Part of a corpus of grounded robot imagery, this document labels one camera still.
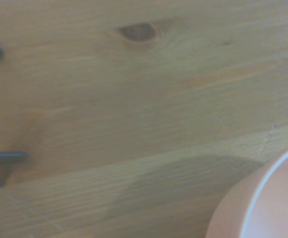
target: wooden table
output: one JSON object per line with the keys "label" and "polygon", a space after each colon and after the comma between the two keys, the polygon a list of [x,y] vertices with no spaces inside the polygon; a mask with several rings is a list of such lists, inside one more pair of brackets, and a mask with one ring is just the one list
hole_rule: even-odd
{"label": "wooden table", "polygon": [[288,147],[288,1],[0,0],[0,46],[0,238],[203,238]]}

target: wooden surface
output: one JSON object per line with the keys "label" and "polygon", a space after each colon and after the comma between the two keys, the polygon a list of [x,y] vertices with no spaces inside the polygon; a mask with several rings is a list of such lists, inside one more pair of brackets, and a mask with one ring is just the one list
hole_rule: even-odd
{"label": "wooden surface", "polygon": [[288,146],[288,1],[0,0],[0,46],[0,238],[203,238]]}

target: wooden board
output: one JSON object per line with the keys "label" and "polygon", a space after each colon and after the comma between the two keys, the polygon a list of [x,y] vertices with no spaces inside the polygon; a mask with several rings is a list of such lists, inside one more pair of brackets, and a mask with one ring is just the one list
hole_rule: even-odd
{"label": "wooden board", "polygon": [[0,0],[0,46],[2,237],[204,237],[288,146],[288,1]]}

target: white rim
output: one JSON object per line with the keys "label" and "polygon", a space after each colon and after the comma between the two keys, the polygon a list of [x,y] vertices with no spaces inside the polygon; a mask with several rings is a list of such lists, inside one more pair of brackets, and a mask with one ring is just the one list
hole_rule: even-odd
{"label": "white rim", "polygon": [[255,203],[263,189],[263,187],[265,186],[265,184],[267,183],[267,181],[269,180],[269,178],[271,177],[271,175],[278,169],[278,167],[286,160],[288,159],[288,151],[286,153],[284,153],[277,161],[275,161],[273,163],[273,165],[268,169],[268,171],[265,173],[265,175],[263,176],[262,180],[260,181],[260,183],[258,184],[252,198],[251,201],[249,203],[248,209],[245,213],[243,222],[242,222],[242,226],[241,226],[241,230],[240,230],[240,238],[245,238],[245,228],[247,226],[247,223],[249,221],[250,215],[253,211],[253,208],[255,206]]}

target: pink bowl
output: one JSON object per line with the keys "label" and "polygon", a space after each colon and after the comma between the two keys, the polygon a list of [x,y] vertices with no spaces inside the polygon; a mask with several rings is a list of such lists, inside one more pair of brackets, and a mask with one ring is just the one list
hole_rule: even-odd
{"label": "pink bowl", "polygon": [[288,238],[288,150],[228,192],[206,238]]}

